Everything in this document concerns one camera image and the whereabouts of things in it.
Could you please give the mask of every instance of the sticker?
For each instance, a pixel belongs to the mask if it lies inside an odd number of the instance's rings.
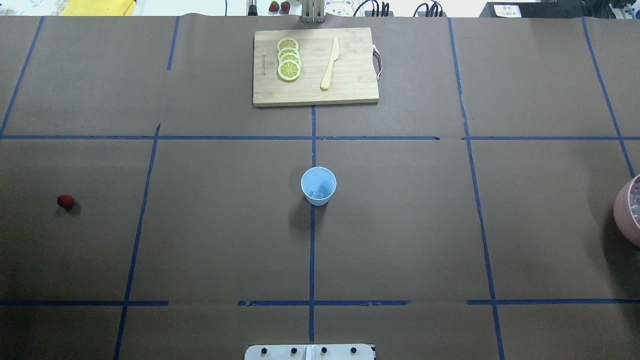
[[[494,5],[493,9],[498,17],[522,17],[518,5]]]

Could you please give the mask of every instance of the knife handle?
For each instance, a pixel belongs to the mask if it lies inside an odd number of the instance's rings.
[[[333,74],[333,61],[329,60],[329,63],[326,64],[326,70],[324,71],[324,75],[322,76],[322,81],[320,81],[320,89],[328,90],[329,86],[331,86],[331,76]]]

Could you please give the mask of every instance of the strawberry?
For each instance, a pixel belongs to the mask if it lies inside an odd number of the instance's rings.
[[[282,4],[280,4],[280,9],[282,9],[282,12],[284,13],[289,13],[289,10],[291,10],[291,4],[289,4],[288,1],[283,1]]]
[[[271,5],[269,5],[269,12],[276,13],[280,9],[280,5],[278,5],[277,1],[272,1]]]

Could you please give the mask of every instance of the wooden cutting board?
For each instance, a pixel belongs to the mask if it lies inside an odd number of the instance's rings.
[[[286,82],[278,77],[278,50],[282,38],[298,41],[300,77]],[[331,87],[320,90],[333,38],[340,42],[340,58],[333,64]],[[373,67],[370,28],[256,31],[253,43],[253,105],[295,106],[378,102],[378,80]]]

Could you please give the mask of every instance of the label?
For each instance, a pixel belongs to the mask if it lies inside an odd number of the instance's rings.
[[[262,54],[260,58],[262,60],[262,65],[260,65],[260,75],[267,76],[267,56]]]
[[[493,9],[498,17],[522,17],[518,5],[494,5]]]

